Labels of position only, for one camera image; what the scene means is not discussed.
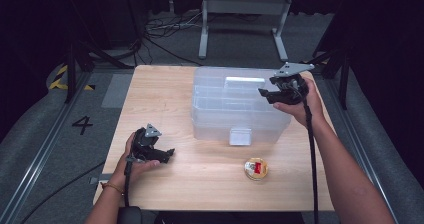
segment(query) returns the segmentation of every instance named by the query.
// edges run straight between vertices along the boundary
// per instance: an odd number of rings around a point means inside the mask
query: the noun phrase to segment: table surface
[[[313,210],[307,130],[292,119],[274,144],[230,146],[225,141],[195,139],[190,114],[195,69],[135,69],[103,173],[114,171],[130,134],[151,123],[162,132],[155,148],[175,148],[175,154],[168,164],[143,173],[131,186],[130,205],[145,210]],[[313,78],[309,72],[302,75]],[[268,162],[268,175],[260,181],[251,180],[244,173],[244,164],[252,157]],[[319,209],[334,210],[318,148],[316,160]]]

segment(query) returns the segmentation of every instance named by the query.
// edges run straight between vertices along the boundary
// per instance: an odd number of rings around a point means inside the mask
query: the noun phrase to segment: clear plastic container
[[[231,145],[275,143],[291,116],[276,110],[258,88],[278,90],[269,78],[277,70],[199,67],[193,81],[192,122],[199,140]]]

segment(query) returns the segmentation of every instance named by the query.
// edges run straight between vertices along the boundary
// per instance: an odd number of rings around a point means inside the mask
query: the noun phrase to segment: red label
[[[261,174],[261,163],[255,162],[255,173]]]

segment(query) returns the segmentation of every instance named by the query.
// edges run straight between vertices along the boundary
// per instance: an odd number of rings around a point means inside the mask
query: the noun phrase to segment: bracelet
[[[119,193],[121,193],[121,195],[124,195],[124,193],[125,193],[123,189],[119,188],[118,186],[116,186],[116,185],[114,185],[114,184],[112,184],[112,183],[109,183],[109,182],[107,182],[107,183],[103,183],[103,182],[101,182],[100,184],[102,185],[102,188],[103,188],[103,189],[105,189],[105,187],[112,187],[113,189],[115,189],[115,190],[117,190]]]

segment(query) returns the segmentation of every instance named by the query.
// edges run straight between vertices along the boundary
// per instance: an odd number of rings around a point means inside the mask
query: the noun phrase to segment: hand
[[[125,146],[125,152],[122,154],[121,158],[118,161],[118,164],[116,165],[115,171],[112,174],[112,177],[110,178],[109,182],[121,187],[124,189],[125,185],[125,166],[127,164],[127,156],[130,153],[132,141],[134,139],[135,133],[132,133],[131,136],[128,138],[126,146]],[[146,172],[154,167],[159,166],[160,162],[158,160],[152,160],[147,161],[145,163],[138,163],[133,162],[132,168],[131,168],[131,179],[130,182],[136,181],[143,172]]]
[[[325,121],[321,98],[317,93],[315,83],[308,78],[304,79],[309,88],[309,93],[306,95],[306,100],[313,115],[312,122],[316,123],[317,121]],[[293,115],[300,124],[306,127],[306,113],[303,103],[287,105],[281,102],[276,102],[273,104],[273,106],[282,112]]]

